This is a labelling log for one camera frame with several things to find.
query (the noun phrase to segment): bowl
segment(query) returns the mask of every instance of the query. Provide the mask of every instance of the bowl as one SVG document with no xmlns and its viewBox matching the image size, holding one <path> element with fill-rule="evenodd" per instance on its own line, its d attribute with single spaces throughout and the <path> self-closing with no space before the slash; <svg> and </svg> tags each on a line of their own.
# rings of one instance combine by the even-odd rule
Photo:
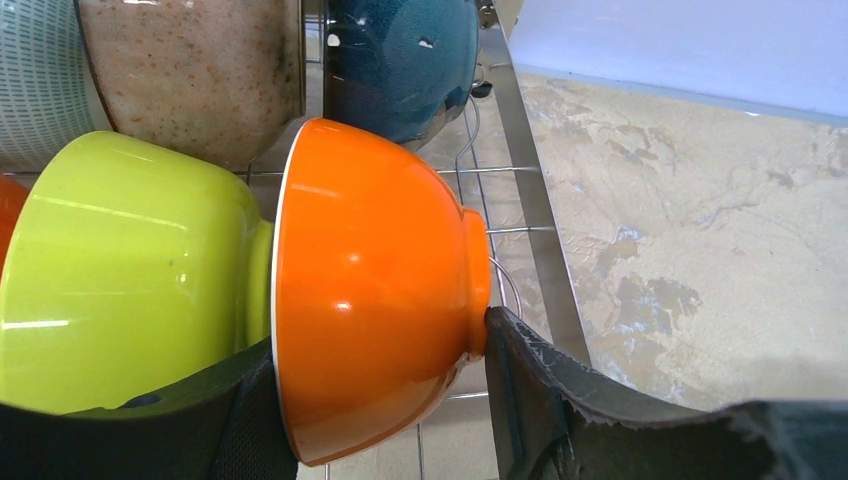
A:
<svg viewBox="0 0 848 480">
<path fill-rule="evenodd" d="M 73 4 L 7 0 L 0 25 L 0 169 L 40 172 L 71 140 L 109 122 Z"/>
<path fill-rule="evenodd" d="M 6 175 L 0 175 L 0 273 L 27 195 L 29 190 L 26 187 Z"/>
<path fill-rule="evenodd" d="M 416 150 L 465 108 L 473 0 L 328 0 L 326 11 L 326 118 Z"/>
<path fill-rule="evenodd" d="M 301 462 L 414 425 L 483 354 L 483 220 L 404 148 L 308 121 L 286 164 L 273 245 L 275 362 Z"/>
<path fill-rule="evenodd" d="M 224 169 L 115 132 L 74 140 L 9 245 L 0 402 L 118 407 L 244 348 L 269 330 L 272 234 Z"/>
<path fill-rule="evenodd" d="M 298 0 L 75 0 L 116 131 L 231 170 L 304 114 Z"/>
</svg>

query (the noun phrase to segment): metal wire rack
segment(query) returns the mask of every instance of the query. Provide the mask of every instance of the metal wire rack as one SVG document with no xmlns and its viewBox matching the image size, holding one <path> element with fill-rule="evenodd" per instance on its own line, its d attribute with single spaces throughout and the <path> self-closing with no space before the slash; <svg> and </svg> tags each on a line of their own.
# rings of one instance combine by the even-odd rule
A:
<svg viewBox="0 0 848 480">
<path fill-rule="evenodd" d="M 307 39 L 307 63 L 314 65 L 321 63 L 320 52 L 323 48 L 321 39 L 324 38 L 323 3 L 312 0 L 304 1 L 307 34 L 313 33 L 317 40 L 316 45 L 316 42 L 310 44 L 309 39 Z M 541 303 L 544 306 L 542 315 L 546 316 L 546 319 L 541 320 L 550 326 L 550 336 L 554 344 L 573 357 L 589 364 L 588 351 L 571 289 L 568 269 L 530 124 L 509 56 L 506 38 L 492 0 L 479 0 L 478 4 L 480 5 L 481 24 L 480 65 L 485 72 L 486 80 L 493 85 L 493 94 L 497 101 L 497 109 L 503 126 L 503 136 L 506 140 L 510 162 L 504 165 L 490 166 L 481 161 L 475 141 L 478 139 L 483 122 L 478 103 L 471 99 L 464 112 L 465 144 L 453 157 L 453 164 L 447 168 L 436 166 L 437 172 L 453 184 L 460 202 L 478 209 L 486 222 L 493 278 L 496 284 L 495 298 L 492 299 L 493 305 L 509 306 L 519 317 L 524 314 L 526 302 L 522 301 L 522 286 L 508 272 L 509 266 L 502 264 L 498 242 L 496 241 L 501 235 L 521 235 L 523 240 L 529 244 L 529 251 L 532 251 L 535 274 L 531 276 L 538 279 L 533 286 L 525 287 L 525 291 L 528 288 L 538 290 Z M 258 184 L 264 184 L 265 188 L 268 187 L 268 182 L 272 187 L 273 185 L 278 186 L 282 177 L 282 165 L 267 168 L 262 166 L 261 163 L 255 162 L 245 172 L 236 172 L 251 186 L 257 196 L 259 196 L 258 189 L 260 188 Z M 31 187 L 39 173 L 6 172 L 5 174 L 15 176 L 19 182 Z M 489 175 L 514 178 L 514 188 L 517 190 L 517 201 L 520 203 L 520 211 L 522 212 L 520 216 L 523 217 L 523 221 L 503 225 L 504 222 L 495 218 L 495 212 L 489 199 L 491 192 L 486 192 L 486 182 L 484 181 L 484 177 Z M 486 390 L 478 389 L 477 391 L 453 393 L 447 397 L 446 402 L 481 399 L 487 396 Z M 415 427 L 415 433 L 418 447 L 418 473 L 419 477 L 424 479 L 425 450 L 420 424 Z M 332 466 L 326 465 L 324 467 L 324 478 L 330 480 L 331 476 Z"/>
</svg>

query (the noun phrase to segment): dark teal ceramic bowl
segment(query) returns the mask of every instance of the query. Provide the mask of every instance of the dark teal ceramic bowl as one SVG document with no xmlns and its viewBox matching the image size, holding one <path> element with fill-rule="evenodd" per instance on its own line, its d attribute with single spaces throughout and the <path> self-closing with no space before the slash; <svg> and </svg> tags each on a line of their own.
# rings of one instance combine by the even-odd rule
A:
<svg viewBox="0 0 848 480">
<path fill-rule="evenodd" d="M 473 0 L 328 0 L 324 116 L 417 150 L 459 116 L 477 64 Z"/>
</svg>

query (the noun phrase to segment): dish rack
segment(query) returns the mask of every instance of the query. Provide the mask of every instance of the dish rack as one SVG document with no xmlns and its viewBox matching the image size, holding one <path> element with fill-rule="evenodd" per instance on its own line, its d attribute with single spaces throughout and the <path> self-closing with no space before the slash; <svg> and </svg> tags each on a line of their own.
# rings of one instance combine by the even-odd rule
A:
<svg viewBox="0 0 848 480">
<path fill-rule="evenodd" d="M 324 39 L 321 1 L 304 1 L 307 56 L 307 116 L 319 116 Z M 504 30 L 492 0 L 478 0 L 481 82 L 464 118 L 448 124 L 418 154 L 452 187 L 463 205 L 479 211 L 486 222 L 493 264 L 490 305 L 511 308 L 542 336 L 572 357 L 589 364 L 583 330 L 563 249 L 524 109 Z M 485 90 L 491 85 L 491 95 Z M 236 172 L 256 194 L 263 215 L 273 220 L 282 179 L 280 160 L 304 120 L 293 122 L 272 150 Z M 32 187 L 40 172 L 6 172 Z M 463 374 L 445 400 L 462 402 L 488 396 L 482 362 Z M 415 427 L 418 474 L 425 478 L 425 448 L 421 425 Z M 323 467 L 333 475 L 333 464 Z"/>
</svg>

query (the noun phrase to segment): white wall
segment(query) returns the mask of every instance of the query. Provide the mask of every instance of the white wall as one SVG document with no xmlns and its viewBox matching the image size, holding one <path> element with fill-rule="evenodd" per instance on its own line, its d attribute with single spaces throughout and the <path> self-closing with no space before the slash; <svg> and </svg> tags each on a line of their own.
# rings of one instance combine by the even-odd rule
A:
<svg viewBox="0 0 848 480">
<path fill-rule="evenodd" d="M 848 123 L 848 0 L 525 0 L 510 47 L 531 71 Z"/>
</svg>

